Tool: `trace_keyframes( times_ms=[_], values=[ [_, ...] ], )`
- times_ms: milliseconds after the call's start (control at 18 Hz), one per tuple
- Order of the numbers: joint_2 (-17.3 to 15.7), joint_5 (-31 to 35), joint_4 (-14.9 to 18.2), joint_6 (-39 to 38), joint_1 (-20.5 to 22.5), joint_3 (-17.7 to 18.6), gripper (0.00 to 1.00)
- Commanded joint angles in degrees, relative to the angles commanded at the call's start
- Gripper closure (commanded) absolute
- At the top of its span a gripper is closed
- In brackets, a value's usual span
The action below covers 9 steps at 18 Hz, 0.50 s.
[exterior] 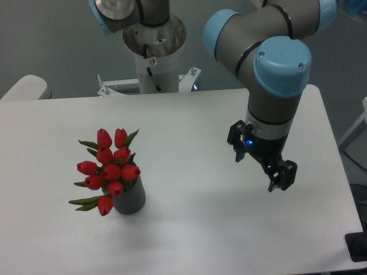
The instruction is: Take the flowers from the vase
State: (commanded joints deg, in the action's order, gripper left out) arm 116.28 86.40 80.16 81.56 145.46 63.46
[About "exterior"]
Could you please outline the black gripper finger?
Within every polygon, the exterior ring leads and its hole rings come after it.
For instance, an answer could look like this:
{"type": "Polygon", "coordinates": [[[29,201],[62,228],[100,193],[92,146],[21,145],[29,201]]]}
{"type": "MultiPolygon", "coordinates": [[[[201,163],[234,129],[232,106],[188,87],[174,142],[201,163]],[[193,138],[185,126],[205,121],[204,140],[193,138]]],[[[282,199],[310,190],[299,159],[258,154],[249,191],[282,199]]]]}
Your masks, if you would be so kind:
{"type": "Polygon", "coordinates": [[[279,188],[287,190],[294,182],[298,165],[291,160],[280,159],[274,164],[263,165],[263,170],[270,179],[268,191],[272,192],[279,188]]]}
{"type": "Polygon", "coordinates": [[[244,159],[245,154],[248,152],[244,144],[246,125],[242,120],[237,121],[230,126],[227,143],[233,147],[236,154],[235,162],[240,162],[244,159]]]}

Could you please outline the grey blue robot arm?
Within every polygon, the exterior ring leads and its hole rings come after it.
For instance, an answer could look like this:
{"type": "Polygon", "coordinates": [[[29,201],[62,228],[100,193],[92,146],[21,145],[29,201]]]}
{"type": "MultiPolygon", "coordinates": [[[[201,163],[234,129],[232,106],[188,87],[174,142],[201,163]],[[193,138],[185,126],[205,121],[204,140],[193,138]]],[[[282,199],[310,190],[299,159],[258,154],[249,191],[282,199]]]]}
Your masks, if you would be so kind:
{"type": "MultiPolygon", "coordinates": [[[[102,32],[123,32],[126,46],[138,56],[141,93],[178,91],[172,57],[186,40],[182,21],[169,1],[89,1],[102,32]]],[[[214,13],[202,40],[214,59],[249,90],[245,120],[230,127],[227,141],[236,160],[246,154],[261,164],[269,190],[286,190],[297,165],[282,158],[301,94],[309,81],[312,57],[302,39],[336,17],[335,1],[264,1],[242,16],[231,9],[214,13]]]]}

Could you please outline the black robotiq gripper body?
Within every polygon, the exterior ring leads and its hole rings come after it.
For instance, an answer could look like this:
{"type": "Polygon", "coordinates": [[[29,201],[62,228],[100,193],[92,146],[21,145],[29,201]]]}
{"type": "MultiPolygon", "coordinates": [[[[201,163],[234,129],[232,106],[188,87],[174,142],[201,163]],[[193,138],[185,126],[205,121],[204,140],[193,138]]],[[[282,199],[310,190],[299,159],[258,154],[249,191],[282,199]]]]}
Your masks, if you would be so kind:
{"type": "Polygon", "coordinates": [[[260,164],[266,166],[276,166],[282,159],[282,151],[285,146],[287,136],[279,139],[262,139],[255,135],[243,137],[243,148],[240,160],[243,160],[245,154],[250,154],[260,164]]]}

